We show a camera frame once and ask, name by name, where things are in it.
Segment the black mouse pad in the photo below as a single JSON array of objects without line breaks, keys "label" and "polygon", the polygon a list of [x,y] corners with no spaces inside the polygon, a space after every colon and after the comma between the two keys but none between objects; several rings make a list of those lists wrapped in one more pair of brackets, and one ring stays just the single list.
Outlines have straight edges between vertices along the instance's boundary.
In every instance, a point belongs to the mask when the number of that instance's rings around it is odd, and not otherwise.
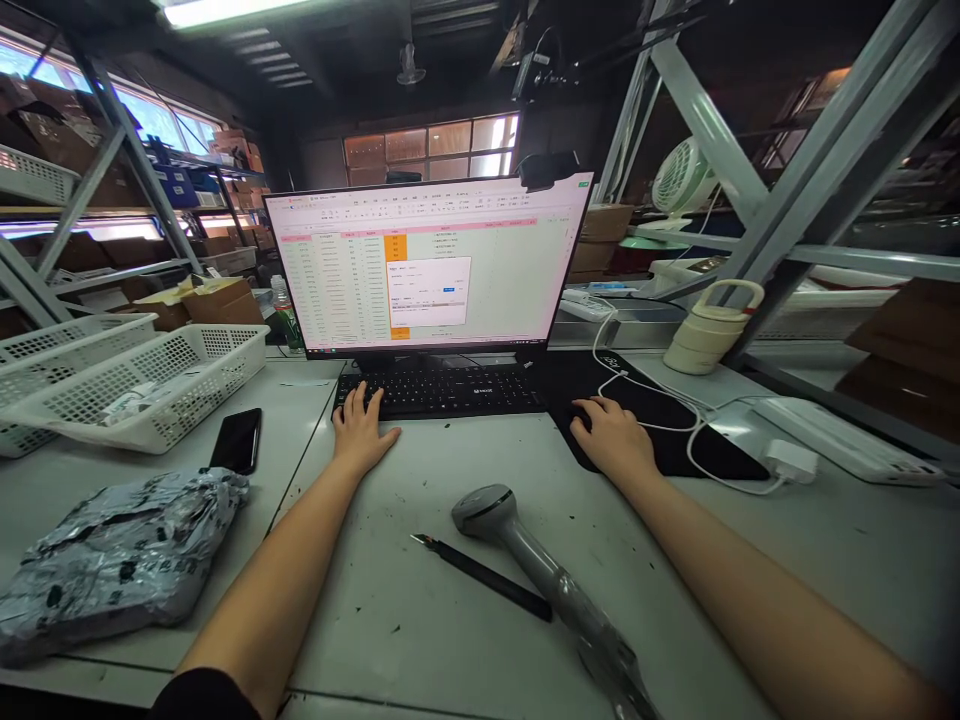
[{"label": "black mouse pad", "polygon": [[[626,370],[631,378],[644,385],[655,384],[630,363],[609,350],[598,350],[597,356],[617,370]],[[573,420],[571,403],[577,398],[597,394],[597,388],[611,373],[600,367],[589,350],[540,353],[527,368],[530,381],[547,403],[550,417],[563,433],[570,451],[577,462],[591,472],[599,472],[590,462],[573,435],[570,422]],[[665,427],[690,427],[696,419],[694,414],[673,398],[649,392],[633,383],[619,379],[607,385],[604,397],[616,400],[632,410],[638,420]],[[648,428],[656,455],[657,467],[664,475],[680,477],[706,477],[693,466],[687,457],[687,441],[690,433],[669,432]],[[723,435],[706,427],[697,435],[693,445],[697,462],[714,475],[729,480],[768,480],[766,469]]]}]

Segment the black keyboard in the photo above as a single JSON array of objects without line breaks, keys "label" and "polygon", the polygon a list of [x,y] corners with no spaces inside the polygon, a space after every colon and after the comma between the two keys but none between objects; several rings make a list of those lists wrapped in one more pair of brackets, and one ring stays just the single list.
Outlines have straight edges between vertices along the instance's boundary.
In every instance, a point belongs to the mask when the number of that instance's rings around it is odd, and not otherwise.
[{"label": "black keyboard", "polygon": [[381,420],[475,417],[544,412],[546,405],[527,383],[521,365],[483,365],[437,370],[341,375],[333,409],[367,381],[364,405],[384,389]]}]

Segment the white fan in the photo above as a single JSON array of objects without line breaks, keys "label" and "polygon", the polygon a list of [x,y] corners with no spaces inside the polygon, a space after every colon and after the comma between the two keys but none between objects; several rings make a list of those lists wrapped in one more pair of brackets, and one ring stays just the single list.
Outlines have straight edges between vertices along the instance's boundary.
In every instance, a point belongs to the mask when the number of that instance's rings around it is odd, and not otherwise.
[{"label": "white fan", "polygon": [[653,204],[667,214],[667,219],[638,227],[659,230],[686,227],[691,220],[683,214],[702,207],[718,183],[700,145],[692,137],[687,138],[667,155],[653,180]]},{"label": "white fan", "polygon": [[397,75],[397,82],[401,85],[416,85],[427,76],[427,71],[418,68],[413,61],[413,43],[407,43],[400,51],[401,72]]}]

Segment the forearm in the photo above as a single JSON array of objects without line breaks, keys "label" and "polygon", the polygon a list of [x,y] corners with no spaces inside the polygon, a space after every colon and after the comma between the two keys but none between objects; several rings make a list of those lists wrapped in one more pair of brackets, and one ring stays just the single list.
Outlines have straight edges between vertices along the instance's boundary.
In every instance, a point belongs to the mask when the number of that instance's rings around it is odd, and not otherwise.
[{"label": "forearm", "polygon": [[936,689],[662,477],[618,486],[784,718],[948,716]]},{"label": "forearm", "polygon": [[324,470],[230,586],[178,673],[222,670],[264,720],[275,716],[359,481],[336,461]]}]

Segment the desk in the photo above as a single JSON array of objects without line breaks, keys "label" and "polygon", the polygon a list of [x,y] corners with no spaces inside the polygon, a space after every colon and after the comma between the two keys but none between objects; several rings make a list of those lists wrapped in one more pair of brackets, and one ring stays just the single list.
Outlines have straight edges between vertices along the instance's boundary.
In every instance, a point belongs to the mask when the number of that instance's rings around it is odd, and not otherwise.
[{"label": "desk", "polygon": [[[693,378],[667,369],[657,354],[622,354],[640,370],[711,404],[765,393],[726,368]],[[303,378],[332,370],[315,370],[318,365],[328,364],[280,360],[268,363],[267,370],[306,373]],[[231,402],[247,403],[245,395],[264,377],[261,373]],[[249,402],[221,410],[227,414],[256,404]],[[267,402],[262,401],[265,412]],[[311,412],[319,422],[302,459],[289,461],[295,467],[292,482],[287,487],[289,475],[277,480],[281,493],[286,488],[277,517],[332,453],[329,409]],[[215,433],[218,423],[208,420],[181,446],[208,425]],[[460,497],[490,482],[513,487],[532,532],[623,632],[666,720],[774,717],[636,516],[609,483],[573,461],[546,415],[401,425],[399,443],[364,481],[344,523],[291,680],[297,698],[285,711],[289,717],[609,716],[606,700],[585,676],[559,624],[535,620],[408,537],[434,534],[529,587],[506,554],[460,536],[450,520],[450,508]],[[785,437],[743,404],[727,408],[715,427],[755,455],[771,438]],[[273,442],[286,442],[268,437],[268,428],[265,423],[264,453]],[[39,462],[32,458],[63,442],[25,461]],[[10,477],[0,478],[4,500]],[[815,485],[788,487],[767,498],[707,480],[674,482],[926,676],[943,686],[954,677],[958,668],[946,658],[956,639],[944,636],[956,626],[954,596],[946,584],[960,566],[960,500],[953,489],[866,485],[825,461]],[[56,487],[59,492],[62,484]],[[274,497],[271,491],[271,502]],[[15,551],[0,529],[0,579],[6,577],[7,555],[18,559],[27,540],[45,532],[72,502],[50,510],[48,524],[34,528],[28,539],[18,535],[22,542]],[[218,569],[230,565],[222,578],[239,570],[234,547],[247,549],[248,556],[263,537],[259,526],[259,534],[251,531],[254,519],[240,523],[244,513],[218,557]],[[0,528],[6,521],[3,503]],[[147,705],[165,681],[169,662],[179,659],[177,651],[185,649],[221,592],[211,583],[197,615],[183,628],[97,643],[72,653],[83,662],[58,659],[29,671],[0,673],[0,682]],[[162,662],[153,662],[148,650],[162,651]],[[137,668],[124,664],[130,659],[139,661],[133,663]]]},{"label": "desk", "polygon": [[[179,664],[199,628],[270,529],[277,508],[335,388],[342,361],[311,364],[268,361],[250,382],[217,408],[170,452],[142,455],[59,438],[19,460],[0,464],[0,587],[16,572],[24,550],[49,532],[84,497],[170,468],[202,467],[210,461],[220,422],[250,408],[264,409],[263,435],[249,501],[234,520],[215,558],[193,615],[176,628],[150,628],[84,645],[64,658],[25,671],[0,670],[0,683],[146,705]],[[323,382],[325,385],[304,385]],[[281,382],[298,383],[297,387]],[[82,663],[71,662],[83,660]],[[110,663],[101,666],[98,662]],[[120,666],[123,672],[115,672]],[[144,669],[147,675],[135,670]],[[97,692],[101,675],[116,678],[120,695]]]}]

